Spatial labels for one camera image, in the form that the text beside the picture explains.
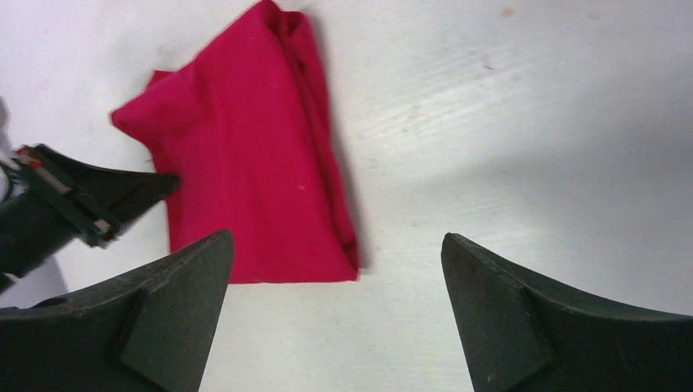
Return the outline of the red t-shirt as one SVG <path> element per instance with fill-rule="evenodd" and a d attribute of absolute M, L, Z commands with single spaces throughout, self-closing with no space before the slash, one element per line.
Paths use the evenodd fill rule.
<path fill-rule="evenodd" d="M 172 251 L 228 229 L 233 284 L 357 278 L 328 88 L 305 14 L 256 3 L 189 64 L 154 72 L 111 120 L 150 151 L 158 172 L 181 178 L 167 200 Z"/>

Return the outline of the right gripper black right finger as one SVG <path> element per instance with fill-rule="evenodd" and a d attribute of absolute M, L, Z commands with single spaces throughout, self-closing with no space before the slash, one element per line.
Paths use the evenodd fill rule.
<path fill-rule="evenodd" d="M 460 234 L 441 263 L 474 390 L 691 390 L 690 316 L 581 291 Z"/>

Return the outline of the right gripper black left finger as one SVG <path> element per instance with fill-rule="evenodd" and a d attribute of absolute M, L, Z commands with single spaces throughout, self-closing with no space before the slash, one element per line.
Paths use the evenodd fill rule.
<path fill-rule="evenodd" d="M 198 390 L 233 256 L 220 230 L 90 287 L 2 309 L 2 390 Z"/>

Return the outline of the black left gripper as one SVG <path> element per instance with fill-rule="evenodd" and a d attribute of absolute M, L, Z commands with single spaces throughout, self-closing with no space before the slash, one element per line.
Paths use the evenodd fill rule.
<path fill-rule="evenodd" d="M 171 173 L 96 167 L 39 144 L 2 164 L 25 190 L 1 202 L 1 291 L 76 238 L 106 247 L 181 186 Z"/>

